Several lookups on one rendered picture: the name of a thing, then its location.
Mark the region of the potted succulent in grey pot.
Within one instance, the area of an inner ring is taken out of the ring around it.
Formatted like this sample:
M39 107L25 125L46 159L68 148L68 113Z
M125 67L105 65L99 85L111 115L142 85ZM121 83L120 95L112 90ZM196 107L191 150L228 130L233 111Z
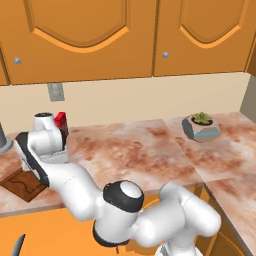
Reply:
M220 135L218 122L205 112L191 114L182 120L186 136L199 143L211 142Z

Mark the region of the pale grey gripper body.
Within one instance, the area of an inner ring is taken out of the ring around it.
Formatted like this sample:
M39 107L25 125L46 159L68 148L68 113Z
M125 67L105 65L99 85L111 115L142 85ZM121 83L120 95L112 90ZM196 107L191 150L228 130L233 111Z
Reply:
M69 155L67 150L63 150L53 154L41 155L40 159L46 163L64 164L69 162Z

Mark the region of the wide orange cupboard door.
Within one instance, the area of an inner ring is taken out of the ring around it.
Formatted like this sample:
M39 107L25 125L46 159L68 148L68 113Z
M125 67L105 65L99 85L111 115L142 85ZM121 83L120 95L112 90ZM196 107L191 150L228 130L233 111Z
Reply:
M0 0L0 45L10 82L149 76L156 3ZM15 65L14 57L22 64Z

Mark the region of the orange lower corner cupboard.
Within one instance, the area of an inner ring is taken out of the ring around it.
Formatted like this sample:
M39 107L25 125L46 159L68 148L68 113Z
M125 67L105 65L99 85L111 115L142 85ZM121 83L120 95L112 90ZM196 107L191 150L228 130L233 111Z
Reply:
M222 220L217 234L212 237L197 236L195 238L195 245L203 256L252 256L222 208L205 186L192 187L190 191L212 206L220 214Z

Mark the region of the red box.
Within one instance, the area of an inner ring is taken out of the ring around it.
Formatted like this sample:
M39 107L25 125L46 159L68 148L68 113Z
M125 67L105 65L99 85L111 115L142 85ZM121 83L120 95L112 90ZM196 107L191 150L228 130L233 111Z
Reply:
M61 129L66 136L69 135L68 131L68 125L67 125L67 118L66 118L66 113L65 112L59 112L55 118L55 124L59 129Z

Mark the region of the brown wooden cutting board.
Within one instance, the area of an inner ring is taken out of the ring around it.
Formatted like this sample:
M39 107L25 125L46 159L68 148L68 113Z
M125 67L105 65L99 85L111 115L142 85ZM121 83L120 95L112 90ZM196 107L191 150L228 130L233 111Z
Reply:
M4 178L0 185L26 202L32 201L46 189L31 171L21 168Z

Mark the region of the grey appliance base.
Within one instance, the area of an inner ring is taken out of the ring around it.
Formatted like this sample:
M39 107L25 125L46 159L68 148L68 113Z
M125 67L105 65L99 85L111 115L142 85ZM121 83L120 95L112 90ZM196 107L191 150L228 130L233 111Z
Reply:
M0 154L8 152L13 146L13 141L5 135L0 123Z

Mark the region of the orange drawer front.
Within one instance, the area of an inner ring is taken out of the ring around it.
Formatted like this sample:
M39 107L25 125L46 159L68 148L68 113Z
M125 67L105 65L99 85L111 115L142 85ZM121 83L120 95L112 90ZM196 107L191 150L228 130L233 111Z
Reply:
M0 218L0 256L11 256L25 234L20 256L100 256L90 222L79 222L66 209Z

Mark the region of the grey wall socket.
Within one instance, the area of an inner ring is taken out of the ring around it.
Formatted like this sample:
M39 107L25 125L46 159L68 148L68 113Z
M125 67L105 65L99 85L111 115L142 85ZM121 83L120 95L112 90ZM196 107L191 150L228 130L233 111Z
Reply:
M47 87L52 102L65 100L63 85L61 83L48 83Z

